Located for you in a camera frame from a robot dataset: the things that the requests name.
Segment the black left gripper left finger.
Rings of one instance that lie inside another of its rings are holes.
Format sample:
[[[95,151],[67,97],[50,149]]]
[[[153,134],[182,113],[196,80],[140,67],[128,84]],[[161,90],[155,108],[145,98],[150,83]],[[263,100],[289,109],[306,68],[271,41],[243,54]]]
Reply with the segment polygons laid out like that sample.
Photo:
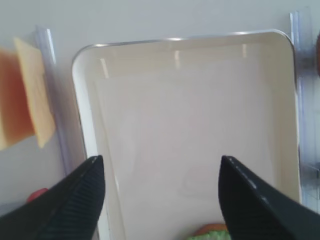
[[[103,157],[92,156],[36,199],[0,218],[2,240],[90,240],[104,204]]]

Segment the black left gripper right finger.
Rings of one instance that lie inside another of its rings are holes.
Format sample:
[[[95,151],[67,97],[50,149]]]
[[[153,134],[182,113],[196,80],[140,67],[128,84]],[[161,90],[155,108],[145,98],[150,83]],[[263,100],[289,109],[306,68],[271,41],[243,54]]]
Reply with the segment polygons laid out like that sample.
[[[233,240],[318,240],[320,216],[269,185],[233,156],[222,156],[220,209]]]

